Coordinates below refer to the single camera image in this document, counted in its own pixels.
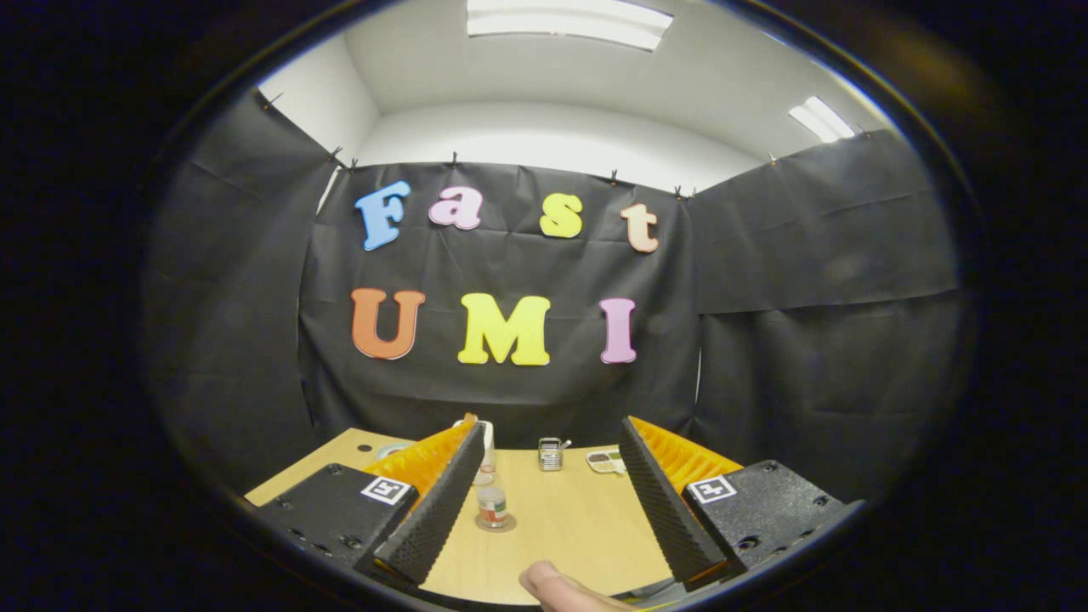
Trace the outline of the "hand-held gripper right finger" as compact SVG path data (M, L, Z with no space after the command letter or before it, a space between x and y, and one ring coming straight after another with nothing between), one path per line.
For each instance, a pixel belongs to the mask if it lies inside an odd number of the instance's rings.
M638 503L680 584L732 580L809 543L860 502L842 502L783 462L742 467L629 416L619 450Z

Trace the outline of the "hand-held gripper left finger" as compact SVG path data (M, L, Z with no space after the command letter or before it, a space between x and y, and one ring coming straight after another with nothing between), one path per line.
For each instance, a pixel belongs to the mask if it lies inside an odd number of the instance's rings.
M361 470L329 462L256 515L322 563L419 587L483 457L485 425L466 418Z

